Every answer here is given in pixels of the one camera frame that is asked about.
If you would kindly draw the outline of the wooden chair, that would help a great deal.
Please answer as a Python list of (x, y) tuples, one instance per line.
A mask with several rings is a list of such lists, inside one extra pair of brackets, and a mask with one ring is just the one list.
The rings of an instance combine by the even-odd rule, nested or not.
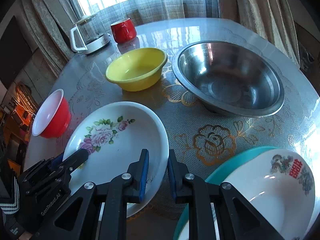
[(24, 83), (18, 82), (16, 84), (15, 91), (19, 104), (22, 105), (29, 113), (36, 114), (39, 109), (39, 105), (33, 98), (31, 89)]

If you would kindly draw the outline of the yellow plastic bowl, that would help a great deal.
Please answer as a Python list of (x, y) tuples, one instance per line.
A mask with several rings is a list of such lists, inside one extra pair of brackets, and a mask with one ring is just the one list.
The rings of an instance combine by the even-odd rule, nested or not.
[(158, 48), (131, 50), (112, 61), (106, 79), (127, 92), (145, 90), (160, 80), (167, 60), (166, 52)]

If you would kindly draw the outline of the white glass electric kettle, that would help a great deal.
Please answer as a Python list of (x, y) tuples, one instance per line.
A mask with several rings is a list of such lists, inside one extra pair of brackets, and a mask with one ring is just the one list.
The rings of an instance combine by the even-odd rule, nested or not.
[(83, 16), (70, 30), (71, 49), (85, 55), (107, 46), (111, 39), (97, 14)]

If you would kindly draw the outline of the black wall television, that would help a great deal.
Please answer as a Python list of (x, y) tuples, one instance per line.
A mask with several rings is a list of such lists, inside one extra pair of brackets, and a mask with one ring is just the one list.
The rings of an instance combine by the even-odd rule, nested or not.
[(1, 83), (6, 89), (16, 79), (24, 65), (29, 61), (33, 52), (13, 16), (1, 36)]

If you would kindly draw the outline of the white floral plate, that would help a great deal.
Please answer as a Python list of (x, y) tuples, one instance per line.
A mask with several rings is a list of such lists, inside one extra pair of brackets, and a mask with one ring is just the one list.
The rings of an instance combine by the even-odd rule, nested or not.
[(149, 152), (145, 197), (140, 204), (127, 204), (127, 216), (142, 210), (157, 193), (167, 169), (169, 142), (160, 118), (136, 102), (115, 102), (100, 107), (85, 118), (71, 135), (63, 157), (78, 149), (88, 159), (75, 168), (69, 183), (75, 193), (84, 183), (107, 183), (138, 161), (143, 149)]

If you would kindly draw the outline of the red mug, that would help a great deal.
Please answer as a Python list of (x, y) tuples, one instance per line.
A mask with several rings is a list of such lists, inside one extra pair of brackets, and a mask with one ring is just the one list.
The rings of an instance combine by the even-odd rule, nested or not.
[(117, 43), (129, 42), (137, 36), (135, 26), (130, 18), (125, 18), (111, 24), (114, 40)]

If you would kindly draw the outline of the beige left curtain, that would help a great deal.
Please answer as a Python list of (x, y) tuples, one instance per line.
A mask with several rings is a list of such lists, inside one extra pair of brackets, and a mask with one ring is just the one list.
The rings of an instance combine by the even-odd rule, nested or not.
[(58, 77), (73, 57), (69, 31), (78, 20), (69, 0), (20, 0), (23, 21), (49, 69)]

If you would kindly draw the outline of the teal plate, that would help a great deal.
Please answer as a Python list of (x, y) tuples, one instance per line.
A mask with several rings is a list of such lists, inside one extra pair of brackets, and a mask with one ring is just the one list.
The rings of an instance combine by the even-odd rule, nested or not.
[[(218, 168), (216, 168), (206, 179), (205, 181), (211, 184), (221, 184), (234, 170), (236, 170), (239, 166), (245, 164), (246, 162), (254, 159), (260, 154), (277, 149), (274, 146), (258, 146), (251, 148), (249, 150), (245, 150), (227, 161), (221, 164)], [(189, 206), (186, 205), (175, 228), (175, 232), (173, 235), (173, 239), (179, 239), (179, 236), (185, 226), (188, 223), (189, 219)]]

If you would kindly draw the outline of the red plastic bowl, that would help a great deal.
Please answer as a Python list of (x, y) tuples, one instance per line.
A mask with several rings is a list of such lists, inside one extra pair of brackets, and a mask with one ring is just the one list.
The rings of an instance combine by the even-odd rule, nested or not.
[(63, 89), (57, 89), (41, 105), (33, 126), (32, 135), (43, 138), (58, 138), (67, 130), (71, 121), (69, 105)]

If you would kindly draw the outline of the beige right curtain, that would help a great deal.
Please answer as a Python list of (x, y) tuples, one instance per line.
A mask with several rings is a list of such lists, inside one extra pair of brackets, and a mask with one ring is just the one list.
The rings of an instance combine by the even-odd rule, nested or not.
[(300, 65), (295, 23), (287, 0), (218, 0), (218, 5), (221, 18), (257, 33)]

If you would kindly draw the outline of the stainless steel bowl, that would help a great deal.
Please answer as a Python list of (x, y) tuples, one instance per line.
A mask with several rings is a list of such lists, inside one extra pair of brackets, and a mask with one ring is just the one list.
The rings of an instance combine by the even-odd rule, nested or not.
[(222, 115), (264, 118), (284, 104), (284, 87), (272, 65), (236, 44), (189, 44), (175, 53), (172, 71), (207, 109)]

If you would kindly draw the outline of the beige curtain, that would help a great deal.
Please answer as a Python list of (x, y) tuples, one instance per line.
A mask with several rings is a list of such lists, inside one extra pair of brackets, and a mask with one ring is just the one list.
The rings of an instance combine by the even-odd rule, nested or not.
[(218, 5), (221, 18), (257, 33), (300, 65), (295, 23), (287, 0), (218, 0)]
[(23, 21), (49, 69), (58, 77), (73, 57), (69, 31), (78, 20), (69, 0), (20, 0)]

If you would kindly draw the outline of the large white dragon plate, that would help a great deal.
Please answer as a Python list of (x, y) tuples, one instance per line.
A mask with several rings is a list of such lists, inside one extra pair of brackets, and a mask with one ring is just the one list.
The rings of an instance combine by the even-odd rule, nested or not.
[(239, 166), (224, 182), (232, 184), (284, 239), (303, 239), (311, 228), (315, 182), (298, 153), (266, 151)]

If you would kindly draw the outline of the orange cabinet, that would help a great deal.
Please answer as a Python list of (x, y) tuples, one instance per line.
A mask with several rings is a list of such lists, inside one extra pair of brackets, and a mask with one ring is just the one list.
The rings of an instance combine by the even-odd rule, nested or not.
[(32, 120), (32, 114), (17, 104), (4, 123), (4, 141), (9, 159), (20, 165), (25, 159)]

